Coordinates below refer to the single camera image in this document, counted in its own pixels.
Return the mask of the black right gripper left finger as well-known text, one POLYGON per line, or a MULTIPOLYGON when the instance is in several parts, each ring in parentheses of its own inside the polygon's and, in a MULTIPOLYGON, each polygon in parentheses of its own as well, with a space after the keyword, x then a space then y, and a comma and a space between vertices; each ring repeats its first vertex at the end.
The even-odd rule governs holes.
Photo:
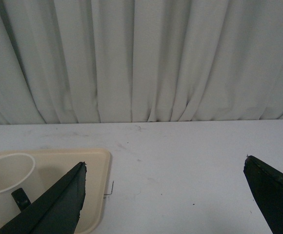
POLYGON ((85 162, 79 162, 33 203, 22 188, 12 192, 20 213, 0 234, 73 234, 85 200, 86 172, 85 162))

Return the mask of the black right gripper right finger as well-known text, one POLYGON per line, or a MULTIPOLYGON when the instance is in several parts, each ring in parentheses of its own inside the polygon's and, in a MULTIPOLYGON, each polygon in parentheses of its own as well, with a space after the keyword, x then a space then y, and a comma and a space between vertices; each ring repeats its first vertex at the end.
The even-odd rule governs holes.
POLYGON ((283 234, 283 173, 254 156, 248 156, 243 173, 272 233, 283 234))

